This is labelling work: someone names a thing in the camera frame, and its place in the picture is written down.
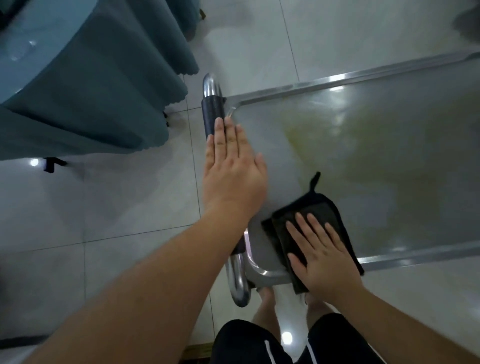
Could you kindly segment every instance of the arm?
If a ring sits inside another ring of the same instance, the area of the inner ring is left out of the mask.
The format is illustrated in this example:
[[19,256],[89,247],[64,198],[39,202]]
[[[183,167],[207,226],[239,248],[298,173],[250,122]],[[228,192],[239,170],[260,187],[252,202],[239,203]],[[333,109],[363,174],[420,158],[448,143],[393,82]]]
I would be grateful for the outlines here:
[[310,225],[300,214],[296,220],[303,235],[291,223],[287,229],[307,266],[290,254],[295,274],[312,295],[335,306],[387,363],[480,364],[475,355],[368,292],[329,224],[327,234],[312,214],[307,216]]
[[122,274],[25,363],[179,362],[215,278],[266,196],[263,158],[254,158],[240,127],[227,119],[225,128],[217,119],[207,141],[202,218]]

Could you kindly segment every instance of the finger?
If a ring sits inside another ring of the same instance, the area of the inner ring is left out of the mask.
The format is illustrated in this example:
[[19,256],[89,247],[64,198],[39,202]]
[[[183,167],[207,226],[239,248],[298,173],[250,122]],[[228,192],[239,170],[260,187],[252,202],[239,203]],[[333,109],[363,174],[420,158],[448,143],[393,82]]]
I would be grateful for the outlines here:
[[222,163],[227,155],[225,128],[222,118],[215,119],[215,163]]
[[235,132],[232,118],[229,116],[225,118],[225,137],[227,139],[227,157],[238,158],[239,144],[237,142],[237,133]]
[[262,176],[267,177],[267,164],[265,163],[265,159],[262,153],[258,153],[255,157],[255,165],[257,166]]
[[213,167],[215,163],[215,147],[213,145],[213,135],[207,137],[207,148],[205,151],[205,165],[204,165],[204,176],[207,175],[208,171]]
[[326,247],[326,248],[332,248],[333,243],[330,240],[330,237],[328,234],[325,232],[325,229],[322,227],[322,225],[318,222],[318,220],[313,216],[313,214],[308,214],[307,215],[308,221],[312,224],[313,229],[315,230],[315,234],[318,236],[318,239],[320,242]]
[[307,278],[307,267],[302,264],[300,259],[298,259],[295,254],[288,253],[287,256],[290,261],[290,265],[292,266],[293,272],[303,283],[305,283],[305,280]]
[[248,142],[247,135],[241,125],[236,126],[237,141],[239,144],[239,157],[253,159],[252,146]]
[[323,247],[322,243],[318,239],[317,234],[313,232],[313,230],[310,228],[309,224],[305,221],[303,216],[301,215],[300,212],[297,212],[295,214],[295,220],[297,221],[298,225],[300,226],[300,229],[303,232],[303,235],[307,238],[308,242],[315,248],[315,249],[320,249]]
[[333,245],[335,246],[335,248],[337,248],[341,252],[348,253],[348,250],[345,247],[345,244],[343,244],[342,240],[340,239],[340,236],[337,234],[333,226],[330,225],[329,223],[326,223],[325,229],[327,229],[328,234],[332,238]]
[[295,242],[299,246],[305,258],[308,259],[308,257],[313,256],[313,247],[310,245],[308,240],[305,239],[302,234],[300,234],[297,228],[290,221],[287,221],[286,227],[293,240],[295,240]]

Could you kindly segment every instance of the white stripe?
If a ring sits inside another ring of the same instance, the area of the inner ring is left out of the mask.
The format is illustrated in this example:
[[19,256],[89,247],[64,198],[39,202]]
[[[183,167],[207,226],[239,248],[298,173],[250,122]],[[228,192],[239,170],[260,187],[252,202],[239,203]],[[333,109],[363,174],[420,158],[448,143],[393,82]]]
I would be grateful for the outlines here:
[[275,359],[273,358],[272,352],[270,351],[270,343],[268,342],[268,340],[265,340],[265,347],[267,348],[267,353],[268,353],[268,356],[270,357],[270,361],[272,362],[272,364],[276,364]]
[[317,364],[317,359],[315,358],[315,355],[313,354],[312,347],[310,346],[310,343],[308,342],[308,340],[307,340],[307,348],[308,348],[308,352],[310,353],[310,357],[312,358],[312,363]]

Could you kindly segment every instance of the hand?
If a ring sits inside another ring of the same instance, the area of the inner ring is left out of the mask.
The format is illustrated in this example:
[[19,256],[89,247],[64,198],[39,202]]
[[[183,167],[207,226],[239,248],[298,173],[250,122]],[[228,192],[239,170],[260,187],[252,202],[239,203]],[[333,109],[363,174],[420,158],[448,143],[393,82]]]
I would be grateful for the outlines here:
[[357,266],[335,229],[325,224],[327,234],[312,214],[307,215],[312,227],[300,213],[295,214],[295,220],[303,235],[289,221],[287,230],[305,255],[307,266],[292,253],[288,258],[293,271],[312,295],[337,307],[364,290]]
[[267,166],[240,125],[230,117],[215,120],[215,136],[207,138],[203,181],[205,211],[233,214],[244,224],[258,212],[267,194]]

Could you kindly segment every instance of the black foam grip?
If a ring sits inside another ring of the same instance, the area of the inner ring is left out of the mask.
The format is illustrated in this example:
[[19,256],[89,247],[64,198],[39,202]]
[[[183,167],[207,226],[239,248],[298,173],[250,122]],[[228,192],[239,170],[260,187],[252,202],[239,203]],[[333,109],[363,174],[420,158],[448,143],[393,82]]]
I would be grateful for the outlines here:
[[202,100],[202,113],[204,114],[205,137],[215,134],[215,119],[224,118],[223,97],[207,96]]

